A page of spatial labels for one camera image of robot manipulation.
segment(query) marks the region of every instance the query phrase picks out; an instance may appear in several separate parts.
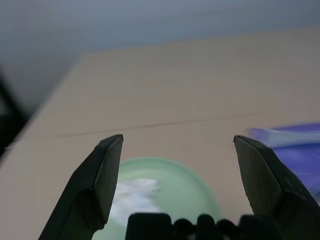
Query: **black object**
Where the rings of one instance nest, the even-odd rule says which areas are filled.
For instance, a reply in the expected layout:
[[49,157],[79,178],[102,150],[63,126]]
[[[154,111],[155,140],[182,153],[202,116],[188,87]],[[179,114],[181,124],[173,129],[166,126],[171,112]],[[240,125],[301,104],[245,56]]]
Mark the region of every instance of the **black object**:
[[272,216],[285,240],[320,240],[320,207],[296,175],[261,142],[233,141],[254,214]]
[[[123,136],[101,141],[72,174],[40,240],[90,240],[108,221],[114,197]],[[197,225],[180,219],[173,225],[163,213],[130,216],[125,240],[285,240],[320,239],[320,208],[299,181],[262,143],[234,137],[241,178],[254,216],[242,216],[238,226],[215,224],[206,214]]]
[[129,217],[125,240],[282,240],[281,233],[270,216],[242,216],[238,226],[228,220],[215,224],[202,214],[197,224],[179,219],[173,225],[164,213],[136,213]]
[[108,221],[114,198],[122,135],[102,140],[75,170],[40,240],[90,240]]
[[8,87],[5,77],[0,71],[0,102],[5,107],[5,112],[0,115],[0,156],[5,152],[17,134],[27,122],[27,117],[22,112]]

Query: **table surface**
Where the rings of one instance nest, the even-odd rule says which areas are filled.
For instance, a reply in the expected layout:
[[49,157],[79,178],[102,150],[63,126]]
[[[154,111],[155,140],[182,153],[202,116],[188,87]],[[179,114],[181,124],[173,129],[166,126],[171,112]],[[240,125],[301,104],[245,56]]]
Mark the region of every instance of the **table surface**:
[[1,239],[37,239],[73,171],[119,133],[122,161],[187,165],[237,222],[252,210],[233,136],[318,121],[319,63],[320,26],[84,56],[1,160]]

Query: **green bowl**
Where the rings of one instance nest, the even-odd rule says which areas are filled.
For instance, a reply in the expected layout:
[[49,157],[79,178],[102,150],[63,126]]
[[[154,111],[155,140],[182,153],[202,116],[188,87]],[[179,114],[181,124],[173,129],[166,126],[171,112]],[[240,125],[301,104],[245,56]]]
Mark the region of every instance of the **green bowl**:
[[[159,180],[160,190],[152,198],[155,204],[170,215],[172,222],[180,218],[197,223],[200,214],[221,219],[212,190],[192,170],[175,161],[143,157],[123,161],[119,166],[118,181],[153,178]],[[103,230],[93,240],[125,240],[126,229],[109,217]]]

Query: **purple cloth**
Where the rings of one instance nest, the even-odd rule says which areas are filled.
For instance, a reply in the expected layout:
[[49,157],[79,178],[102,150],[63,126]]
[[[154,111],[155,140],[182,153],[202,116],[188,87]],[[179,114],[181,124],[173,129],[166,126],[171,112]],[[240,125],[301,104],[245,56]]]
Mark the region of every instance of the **purple cloth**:
[[[276,127],[272,130],[293,133],[320,133],[320,123],[300,124],[286,127]],[[253,128],[250,136],[264,142],[268,137],[268,129]],[[305,185],[315,200],[320,202],[320,144],[295,144],[273,147],[279,160],[287,166]]]

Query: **purple object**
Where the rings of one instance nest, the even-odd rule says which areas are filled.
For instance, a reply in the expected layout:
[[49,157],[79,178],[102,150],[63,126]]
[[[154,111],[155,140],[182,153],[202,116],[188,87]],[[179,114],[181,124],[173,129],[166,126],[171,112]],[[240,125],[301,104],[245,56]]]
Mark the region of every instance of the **purple object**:
[[249,134],[272,148],[279,160],[320,202],[320,123],[252,128]]

